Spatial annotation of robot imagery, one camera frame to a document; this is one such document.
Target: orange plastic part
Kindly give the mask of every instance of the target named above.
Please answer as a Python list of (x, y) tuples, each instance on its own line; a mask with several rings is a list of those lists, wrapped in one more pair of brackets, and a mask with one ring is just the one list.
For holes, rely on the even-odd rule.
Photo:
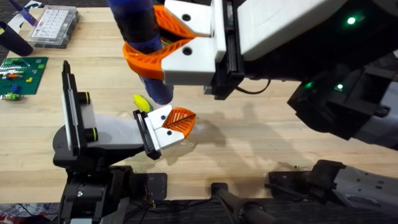
[(174, 19), (173, 16), (168, 14), (164, 6), (154, 6), (154, 9), (159, 27), (185, 39), (174, 42), (162, 50), (151, 54), (143, 54), (125, 42), (123, 45), (123, 54), (131, 70), (135, 71), (138, 75), (164, 80), (162, 59), (195, 38), (195, 35), (181, 25), (178, 20)]
[(123, 45), (123, 54), (131, 70), (147, 78), (163, 80), (162, 59), (179, 49), (190, 40), (179, 40), (151, 54), (143, 54), (132, 48), (127, 42)]
[(154, 6), (154, 9), (159, 27), (185, 39), (195, 38), (195, 35), (189, 29), (181, 25), (178, 20), (166, 12), (163, 5)]
[(163, 123), (163, 128), (179, 131), (186, 138), (191, 133), (196, 120), (197, 115), (194, 112), (174, 107)]

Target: green led light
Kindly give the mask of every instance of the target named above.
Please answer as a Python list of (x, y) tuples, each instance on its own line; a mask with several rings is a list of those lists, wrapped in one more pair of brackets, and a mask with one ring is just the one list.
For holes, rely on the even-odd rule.
[(353, 24), (355, 23), (355, 21), (356, 21), (356, 19), (353, 18), (353, 17), (350, 17), (350, 18), (347, 19), (347, 23), (348, 23), (349, 25), (353, 25)]
[(311, 88), (312, 87), (312, 83), (313, 82), (309, 82), (309, 83), (305, 84), (304, 88)]

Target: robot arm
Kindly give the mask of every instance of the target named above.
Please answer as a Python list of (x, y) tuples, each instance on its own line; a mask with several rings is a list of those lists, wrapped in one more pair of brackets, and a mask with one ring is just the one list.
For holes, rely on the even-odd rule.
[(302, 82), (288, 104), (310, 128), (397, 149), (398, 62), (368, 65), (398, 49), (396, 2), (166, 0), (155, 12), (175, 42), (151, 55), (126, 44), (124, 55), (140, 75), (203, 85), (216, 100), (244, 78)]
[(270, 172), (274, 198), (300, 195), (322, 204), (366, 208), (396, 216), (398, 179), (372, 174), (341, 162), (319, 160), (311, 171)]
[(134, 118), (94, 114), (90, 94), (77, 91), (64, 61), (65, 126), (53, 139), (53, 163), (66, 169), (59, 223), (122, 223), (131, 200), (163, 200), (167, 174), (137, 174), (131, 166), (111, 166), (145, 151), (153, 160), (161, 150), (184, 140), (196, 114), (170, 105)]

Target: yellow object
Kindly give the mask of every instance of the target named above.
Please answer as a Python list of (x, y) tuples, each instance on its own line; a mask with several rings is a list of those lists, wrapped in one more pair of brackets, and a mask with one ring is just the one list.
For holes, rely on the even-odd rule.
[(132, 96), (134, 99), (134, 103), (137, 107), (142, 110), (143, 112), (151, 112), (153, 110), (152, 105), (141, 95), (134, 95)]
[(97, 141), (97, 134), (95, 133), (95, 129), (94, 128), (93, 128), (93, 133), (94, 133), (94, 141)]

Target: blue marker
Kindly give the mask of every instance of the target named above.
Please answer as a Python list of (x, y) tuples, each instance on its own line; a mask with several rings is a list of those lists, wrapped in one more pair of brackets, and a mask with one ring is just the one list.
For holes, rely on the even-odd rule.
[[(107, 0), (107, 2), (123, 39), (131, 47), (144, 54), (162, 48), (152, 0)], [(166, 105), (172, 101), (173, 86), (164, 85), (162, 80), (141, 78), (149, 96), (157, 104)]]

